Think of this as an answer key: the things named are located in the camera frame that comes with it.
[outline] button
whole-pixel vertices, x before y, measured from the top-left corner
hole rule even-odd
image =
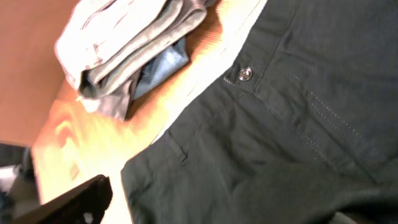
[[[252,73],[252,71],[251,71],[251,68],[245,68],[245,69],[242,69],[242,70],[239,72],[239,79],[240,79],[241,81],[248,81],[248,80],[250,80],[252,77],[253,77],[253,73]]]

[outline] pants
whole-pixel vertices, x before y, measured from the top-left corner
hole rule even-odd
[[[268,0],[232,67],[121,171],[134,223],[398,223],[396,21],[396,1]]]

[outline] brown wall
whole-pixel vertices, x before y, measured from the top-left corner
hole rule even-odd
[[[64,80],[53,45],[77,0],[0,0],[0,142],[33,145]]]

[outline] stack of folded clothes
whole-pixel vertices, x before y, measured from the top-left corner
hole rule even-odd
[[[85,109],[126,119],[131,102],[184,66],[185,36],[215,0],[81,0],[55,53]]]

